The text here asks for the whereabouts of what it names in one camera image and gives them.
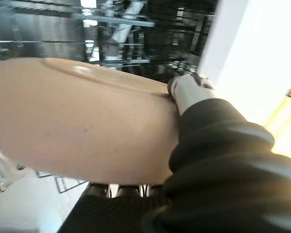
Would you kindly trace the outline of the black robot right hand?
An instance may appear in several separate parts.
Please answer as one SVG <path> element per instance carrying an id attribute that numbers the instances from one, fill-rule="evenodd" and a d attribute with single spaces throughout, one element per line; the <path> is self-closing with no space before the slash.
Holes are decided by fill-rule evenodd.
<path id="1" fill-rule="evenodd" d="M 179 112 L 172 176 L 158 194 L 133 187 L 108 199 L 83 195 L 62 233 L 291 233 L 291 158 L 248 122 L 209 81 L 173 78 L 168 92 Z"/>

